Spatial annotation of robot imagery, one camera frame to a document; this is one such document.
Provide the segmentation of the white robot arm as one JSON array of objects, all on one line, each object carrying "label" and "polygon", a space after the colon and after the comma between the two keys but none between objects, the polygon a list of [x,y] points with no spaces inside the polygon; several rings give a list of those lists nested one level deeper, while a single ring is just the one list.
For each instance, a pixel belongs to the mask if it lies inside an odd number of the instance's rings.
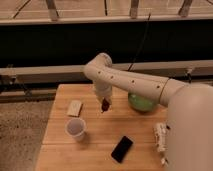
[{"label": "white robot arm", "polygon": [[106,53],[83,72],[100,100],[117,87],[167,108],[165,171],[213,171],[213,86],[117,70]]}]

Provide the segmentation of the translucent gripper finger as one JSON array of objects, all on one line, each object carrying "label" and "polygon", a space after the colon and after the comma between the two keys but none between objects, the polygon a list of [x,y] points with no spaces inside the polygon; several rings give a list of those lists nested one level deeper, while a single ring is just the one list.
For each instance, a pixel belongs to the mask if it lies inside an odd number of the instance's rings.
[{"label": "translucent gripper finger", "polygon": [[102,97],[98,97],[98,102],[100,103],[101,107],[103,106],[103,98]]},{"label": "translucent gripper finger", "polygon": [[112,99],[111,98],[106,98],[106,101],[108,102],[108,106],[112,106]]}]

